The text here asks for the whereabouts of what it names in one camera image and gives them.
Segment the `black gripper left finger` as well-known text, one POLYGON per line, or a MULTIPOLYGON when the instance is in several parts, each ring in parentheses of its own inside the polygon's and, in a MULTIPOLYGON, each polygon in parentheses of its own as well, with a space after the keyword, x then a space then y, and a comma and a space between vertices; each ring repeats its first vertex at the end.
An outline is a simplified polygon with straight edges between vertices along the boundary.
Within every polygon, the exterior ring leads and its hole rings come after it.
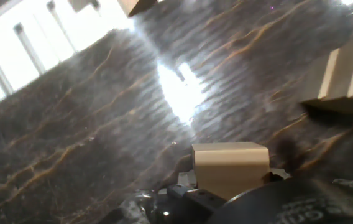
POLYGON ((199 189, 195 173, 182 172, 178 182, 160 190, 157 197, 158 224, 206 223, 209 217, 226 203, 213 193, 199 189))

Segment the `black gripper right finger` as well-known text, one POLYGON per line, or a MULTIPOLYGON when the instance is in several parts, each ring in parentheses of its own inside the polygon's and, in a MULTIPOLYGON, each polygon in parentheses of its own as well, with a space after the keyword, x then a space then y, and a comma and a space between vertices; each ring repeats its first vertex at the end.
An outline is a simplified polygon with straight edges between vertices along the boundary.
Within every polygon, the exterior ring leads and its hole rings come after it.
POLYGON ((263 177, 263 183, 278 182, 289 179, 291 175, 284 169, 271 168, 270 172, 263 177))

